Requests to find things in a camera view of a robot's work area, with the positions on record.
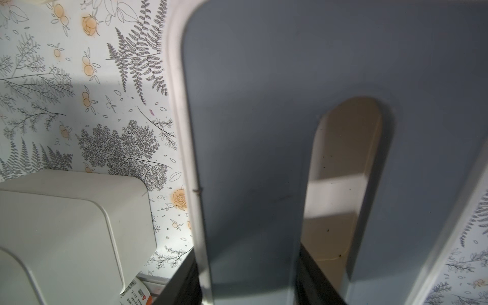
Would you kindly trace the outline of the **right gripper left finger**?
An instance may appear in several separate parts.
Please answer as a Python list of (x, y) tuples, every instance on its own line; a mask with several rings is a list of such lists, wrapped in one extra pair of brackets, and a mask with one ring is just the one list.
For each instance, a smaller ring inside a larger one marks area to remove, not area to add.
[(194, 250), (191, 250), (177, 272), (153, 301), (155, 305), (201, 305), (198, 267)]

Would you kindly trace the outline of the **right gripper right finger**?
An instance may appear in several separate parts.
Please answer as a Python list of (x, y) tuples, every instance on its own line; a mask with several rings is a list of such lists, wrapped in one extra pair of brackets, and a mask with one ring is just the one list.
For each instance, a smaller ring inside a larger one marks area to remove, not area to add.
[(296, 271), (296, 304), (346, 305), (303, 244)]

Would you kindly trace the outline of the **white box grey lid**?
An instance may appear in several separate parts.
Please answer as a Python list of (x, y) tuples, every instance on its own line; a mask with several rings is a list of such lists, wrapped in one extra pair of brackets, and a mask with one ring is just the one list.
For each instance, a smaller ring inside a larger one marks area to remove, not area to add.
[(203, 295), (292, 304), (321, 117), (383, 132), (347, 304), (421, 304), (487, 185), (486, 1), (180, 1), (166, 34)]
[(42, 170), (1, 183), (1, 303), (118, 304), (156, 250), (134, 177)]

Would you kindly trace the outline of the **instant noodle cup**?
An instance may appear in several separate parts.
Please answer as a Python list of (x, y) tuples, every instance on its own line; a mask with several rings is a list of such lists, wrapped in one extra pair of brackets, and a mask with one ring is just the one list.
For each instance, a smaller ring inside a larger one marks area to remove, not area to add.
[(143, 282), (135, 278), (120, 294), (116, 304), (119, 305), (152, 305), (153, 297)]

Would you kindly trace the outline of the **floral table cloth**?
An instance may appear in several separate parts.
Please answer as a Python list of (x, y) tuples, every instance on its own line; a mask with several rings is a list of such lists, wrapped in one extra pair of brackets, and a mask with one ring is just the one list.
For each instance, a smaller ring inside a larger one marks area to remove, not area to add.
[[(179, 2), (1, 2), (1, 183), (42, 170), (141, 180), (156, 250), (136, 278), (163, 288), (194, 250), (166, 71)], [(354, 97), (321, 117), (313, 140), (300, 245), (344, 302), (382, 132), (378, 102)], [(438, 281), (444, 266), (422, 303), (451, 288)]]

